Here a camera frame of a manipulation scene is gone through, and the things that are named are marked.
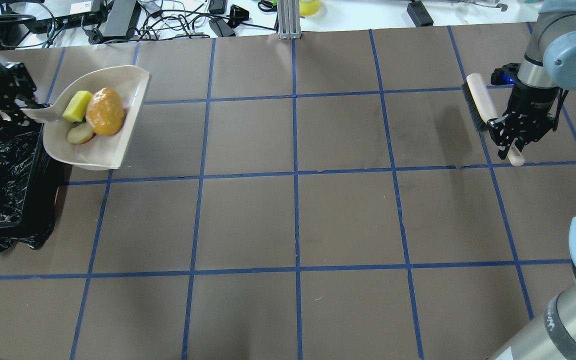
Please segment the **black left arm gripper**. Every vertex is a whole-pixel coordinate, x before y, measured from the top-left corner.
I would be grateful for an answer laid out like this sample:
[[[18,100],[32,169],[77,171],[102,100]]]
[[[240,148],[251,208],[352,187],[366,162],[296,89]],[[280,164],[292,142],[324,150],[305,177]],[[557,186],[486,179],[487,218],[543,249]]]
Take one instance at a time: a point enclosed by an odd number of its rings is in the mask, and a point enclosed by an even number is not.
[[[7,115],[7,123],[29,123],[30,117],[22,111],[17,101],[37,105],[37,87],[25,64],[0,63],[0,113]]]

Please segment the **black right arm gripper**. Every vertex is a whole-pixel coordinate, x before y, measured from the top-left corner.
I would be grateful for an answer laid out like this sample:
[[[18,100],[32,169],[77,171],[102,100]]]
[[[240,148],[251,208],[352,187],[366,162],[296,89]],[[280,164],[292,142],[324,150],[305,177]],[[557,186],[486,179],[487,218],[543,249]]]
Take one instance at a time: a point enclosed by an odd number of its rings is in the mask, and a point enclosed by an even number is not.
[[[524,161],[525,146],[539,142],[550,131],[558,128],[558,118],[546,114],[531,116],[512,111],[487,121],[487,132],[497,146],[501,160]]]

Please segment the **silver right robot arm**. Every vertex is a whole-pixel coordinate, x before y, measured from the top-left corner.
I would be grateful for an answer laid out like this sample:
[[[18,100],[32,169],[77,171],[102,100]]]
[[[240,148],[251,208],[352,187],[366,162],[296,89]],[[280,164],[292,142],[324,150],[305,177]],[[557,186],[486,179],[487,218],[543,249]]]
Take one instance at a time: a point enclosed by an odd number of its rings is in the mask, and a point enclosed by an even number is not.
[[[521,166],[525,146],[558,130],[563,103],[576,91],[576,0],[544,1],[522,61],[495,69],[490,83],[512,85],[488,132],[498,157]]]

